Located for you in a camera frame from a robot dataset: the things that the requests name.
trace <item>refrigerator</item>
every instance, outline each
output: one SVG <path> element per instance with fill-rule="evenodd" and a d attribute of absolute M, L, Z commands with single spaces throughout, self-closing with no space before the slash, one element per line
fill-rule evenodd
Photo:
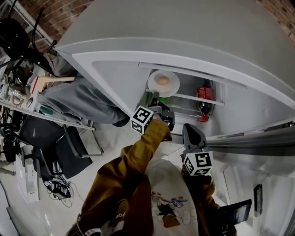
<path fill-rule="evenodd" d="M 56 50 L 129 116 L 148 105 L 151 73 L 176 73 L 180 88 L 166 101 L 174 141 L 185 123 L 204 132 L 220 204 L 254 200 L 263 187 L 262 213 L 252 204 L 239 234 L 294 231 L 295 48 L 257 2 L 96 0 Z M 204 80 L 214 110 L 201 123 L 196 89 Z"/>

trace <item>jacket sleeve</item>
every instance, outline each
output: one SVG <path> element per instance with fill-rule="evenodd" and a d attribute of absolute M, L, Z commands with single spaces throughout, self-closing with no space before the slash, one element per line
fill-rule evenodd
<path fill-rule="evenodd" d="M 121 199 L 131 196 L 162 141 L 172 140 L 168 127 L 152 120 L 140 140 L 122 149 L 120 157 L 102 166 L 81 210 L 82 229 L 100 228 L 114 216 Z M 77 224 L 67 235 L 78 235 Z"/>
<path fill-rule="evenodd" d="M 182 169 L 183 179 L 188 186 L 193 198 L 200 236 L 210 236 L 209 225 L 211 225 L 211 213 L 218 210 L 220 206 L 215 203 L 212 194 L 215 191 L 211 176 L 191 177 L 186 167 Z"/>

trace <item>white plate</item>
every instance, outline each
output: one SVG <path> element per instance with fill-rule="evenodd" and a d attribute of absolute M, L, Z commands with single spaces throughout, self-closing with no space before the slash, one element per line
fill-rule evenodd
<path fill-rule="evenodd" d="M 169 84 L 159 85 L 157 80 L 161 77 L 169 78 Z M 155 71 L 147 80 L 148 89 L 154 93 L 159 92 L 160 97 L 167 98 L 173 96 L 179 90 L 180 82 L 178 76 L 171 71 Z"/>

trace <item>bottle cap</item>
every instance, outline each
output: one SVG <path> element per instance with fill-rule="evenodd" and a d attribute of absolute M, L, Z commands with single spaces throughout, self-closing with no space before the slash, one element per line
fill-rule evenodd
<path fill-rule="evenodd" d="M 208 116 L 201 116 L 199 119 L 198 119 L 198 121 L 200 121 L 200 122 L 206 122 L 206 121 L 208 121 L 209 120 L 209 117 Z"/>

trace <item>black and white marker cube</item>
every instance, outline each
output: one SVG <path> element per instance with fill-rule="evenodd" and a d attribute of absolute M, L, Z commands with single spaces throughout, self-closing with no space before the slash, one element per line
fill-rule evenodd
<path fill-rule="evenodd" d="M 191 176 L 205 175 L 212 168 L 213 153 L 188 153 L 184 159 L 184 165 Z"/>
<path fill-rule="evenodd" d="M 139 106 L 131 118 L 131 128 L 141 135 L 144 134 L 152 115 L 153 111 Z"/>

